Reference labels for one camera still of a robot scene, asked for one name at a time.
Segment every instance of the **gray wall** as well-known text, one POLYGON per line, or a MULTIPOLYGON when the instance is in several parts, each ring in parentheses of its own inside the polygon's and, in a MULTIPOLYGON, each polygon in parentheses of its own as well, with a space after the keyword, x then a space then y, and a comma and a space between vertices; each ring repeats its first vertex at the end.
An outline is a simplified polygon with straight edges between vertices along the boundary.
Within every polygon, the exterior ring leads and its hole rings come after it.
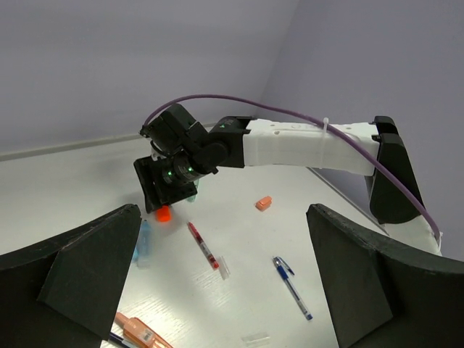
MULTIPOLYGON (((302 0, 262 100, 333 123, 393 117, 443 253, 464 260, 464 1, 302 0)), ((367 208, 362 178, 324 174, 367 208)))
MULTIPOLYGON (((0 153, 136 133, 192 93, 259 99, 298 0, 3 0, 0 153)), ((202 121, 238 103, 194 101, 202 121)))

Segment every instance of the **white table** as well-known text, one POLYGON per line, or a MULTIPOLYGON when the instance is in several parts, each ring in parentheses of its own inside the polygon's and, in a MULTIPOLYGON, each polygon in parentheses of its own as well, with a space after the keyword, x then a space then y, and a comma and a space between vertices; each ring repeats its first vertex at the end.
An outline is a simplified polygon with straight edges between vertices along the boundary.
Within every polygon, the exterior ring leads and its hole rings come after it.
MULTIPOLYGON (((0 254, 126 203, 143 210, 133 161, 148 154, 149 144, 141 139, 0 162, 0 254)), ((120 310, 140 317, 175 348, 243 347, 242 336, 259 332, 269 333, 270 348, 337 347, 306 222, 312 203, 379 231, 303 167, 222 168, 203 178, 193 204, 174 205, 173 221, 150 220, 152 266, 131 265, 120 310), (255 209, 267 195, 271 208, 255 209), (217 257, 224 256, 228 280, 212 271, 187 220, 217 257), (274 255, 297 274, 293 282, 314 315, 311 322, 277 274, 274 255)))

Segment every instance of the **blue pen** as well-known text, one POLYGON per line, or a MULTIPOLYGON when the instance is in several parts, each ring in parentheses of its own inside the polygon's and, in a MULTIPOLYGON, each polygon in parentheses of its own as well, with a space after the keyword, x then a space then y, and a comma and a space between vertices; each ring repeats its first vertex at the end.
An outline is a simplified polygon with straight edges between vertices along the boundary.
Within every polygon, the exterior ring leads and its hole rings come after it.
POLYGON ((310 311, 307 309, 307 307, 306 307, 305 303, 303 302, 303 300, 301 299, 301 297, 298 295, 298 292, 295 289, 294 285, 291 283, 291 281, 289 279, 289 275, 285 271, 285 268, 293 276, 295 275, 295 273, 293 272, 293 270, 291 270, 291 268, 289 267, 287 262, 283 261, 283 259, 281 257, 279 257, 279 256, 273 257, 273 262, 274 262, 275 268, 277 269, 278 273, 281 275, 281 277, 283 279, 283 282, 285 284, 287 284, 287 287, 289 288, 289 290, 291 292, 291 295, 293 296, 293 298, 295 298, 295 301, 297 301, 297 305, 300 308, 300 310, 303 312, 304 317, 307 320, 311 320, 312 315, 311 315, 310 311))
POLYGON ((142 221, 137 240, 137 266, 147 268, 150 266, 150 247, 152 242, 152 227, 148 221, 142 221))

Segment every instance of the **red cap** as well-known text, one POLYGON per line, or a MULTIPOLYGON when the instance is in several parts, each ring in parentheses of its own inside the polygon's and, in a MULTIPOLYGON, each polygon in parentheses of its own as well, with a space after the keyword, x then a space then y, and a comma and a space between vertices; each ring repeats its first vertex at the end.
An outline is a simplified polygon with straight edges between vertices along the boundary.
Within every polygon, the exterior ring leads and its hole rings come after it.
POLYGON ((270 207, 272 202, 273 202, 273 199, 270 196, 266 196, 266 197, 260 199, 258 202, 256 202, 255 206, 256 206, 256 208, 258 208, 259 210, 264 212, 267 208, 270 207))
POLYGON ((159 208, 156 212, 156 217, 157 220, 160 221, 161 223, 166 223, 167 221, 171 221, 171 211, 169 209, 169 206, 163 205, 161 208, 159 208))

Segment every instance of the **black curved panel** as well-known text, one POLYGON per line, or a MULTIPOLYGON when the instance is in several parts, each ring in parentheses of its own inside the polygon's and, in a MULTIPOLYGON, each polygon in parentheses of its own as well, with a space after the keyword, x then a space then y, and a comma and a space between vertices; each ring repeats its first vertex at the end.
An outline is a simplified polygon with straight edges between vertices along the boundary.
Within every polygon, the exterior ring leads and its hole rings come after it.
POLYGON ((0 256, 1 344, 97 348, 107 339, 140 228, 125 205, 0 256))
POLYGON ((462 347, 464 262, 311 205, 312 245, 341 348, 462 347))

